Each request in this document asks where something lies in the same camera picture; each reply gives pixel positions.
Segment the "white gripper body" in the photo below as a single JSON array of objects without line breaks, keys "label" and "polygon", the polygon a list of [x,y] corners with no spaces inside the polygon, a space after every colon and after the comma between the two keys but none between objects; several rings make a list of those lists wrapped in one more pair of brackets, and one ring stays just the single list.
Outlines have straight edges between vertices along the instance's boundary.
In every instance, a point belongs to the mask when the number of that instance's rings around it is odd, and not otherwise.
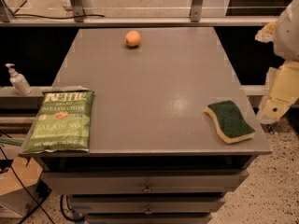
[{"label": "white gripper body", "polygon": [[274,52],[284,60],[299,60],[299,0],[280,14],[274,33]]}]

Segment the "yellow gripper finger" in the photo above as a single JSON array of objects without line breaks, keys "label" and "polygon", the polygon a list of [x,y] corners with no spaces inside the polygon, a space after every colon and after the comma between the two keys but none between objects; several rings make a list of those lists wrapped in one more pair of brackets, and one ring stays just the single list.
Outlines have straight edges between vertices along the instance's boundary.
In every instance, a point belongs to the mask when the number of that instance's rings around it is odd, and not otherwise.
[{"label": "yellow gripper finger", "polygon": [[270,67],[265,79],[264,96],[257,114],[261,124],[279,121],[299,99],[299,62],[286,61]]},{"label": "yellow gripper finger", "polygon": [[274,34],[276,31],[277,22],[271,21],[266,24],[255,36],[255,39],[259,42],[269,43],[274,41]]}]

